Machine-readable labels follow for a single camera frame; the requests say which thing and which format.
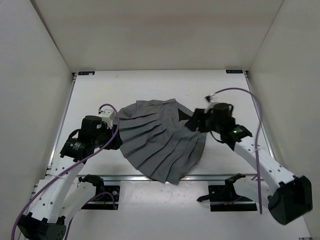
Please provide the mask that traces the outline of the grey pleated skirt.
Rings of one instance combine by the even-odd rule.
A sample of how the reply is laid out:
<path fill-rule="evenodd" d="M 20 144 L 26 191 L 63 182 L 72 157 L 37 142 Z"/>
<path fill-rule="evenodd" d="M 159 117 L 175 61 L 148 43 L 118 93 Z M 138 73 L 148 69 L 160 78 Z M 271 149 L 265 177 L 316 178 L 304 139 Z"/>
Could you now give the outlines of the grey pleated skirt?
<path fill-rule="evenodd" d="M 202 158 L 207 135 L 185 124 L 193 112 L 176 99 L 138 100 L 119 111 L 120 151 L 143 175 L 178 185 Z"/>

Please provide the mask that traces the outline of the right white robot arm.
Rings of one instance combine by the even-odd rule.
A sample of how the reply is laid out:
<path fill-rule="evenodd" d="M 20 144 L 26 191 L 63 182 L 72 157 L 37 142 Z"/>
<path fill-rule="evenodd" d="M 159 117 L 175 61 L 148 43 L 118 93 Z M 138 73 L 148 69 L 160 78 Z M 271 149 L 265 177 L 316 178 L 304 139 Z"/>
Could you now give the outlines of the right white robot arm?
<path fill-rule="evenodd" d="M 257 171 L 256 179 L 237 173 L 224 181 L 218 197 L 229 201 L 248 198 L 268 209 L 281 225 L 312 211 L 312 184 L 304 175 L 296 176 L 260 148 L 253 134 L 237 124 L 233 105 L 216 103 L 207 109 L 195 109 L 185 126 L 192 132 L 217 133 L 220 142 L 246 160 Z"/>

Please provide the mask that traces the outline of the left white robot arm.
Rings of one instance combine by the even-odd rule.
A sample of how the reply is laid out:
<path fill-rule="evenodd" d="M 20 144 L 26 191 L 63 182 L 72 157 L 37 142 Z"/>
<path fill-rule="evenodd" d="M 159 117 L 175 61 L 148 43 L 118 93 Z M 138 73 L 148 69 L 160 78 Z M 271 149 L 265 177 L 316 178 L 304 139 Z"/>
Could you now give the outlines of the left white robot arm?
<path fill-rule="evenodd" d="M 101 111 L 85 116 L 81 127 L 72 131 L 64 143 L 50 181 L 23 208 L 15 228 L 28 240 L 63 240 L 83 206 L 105 195 L 113 202 L 101 177 L 79 177 L 78 173 L 102 150 L 117 150 L 121 144 L 118 114 Z"/>

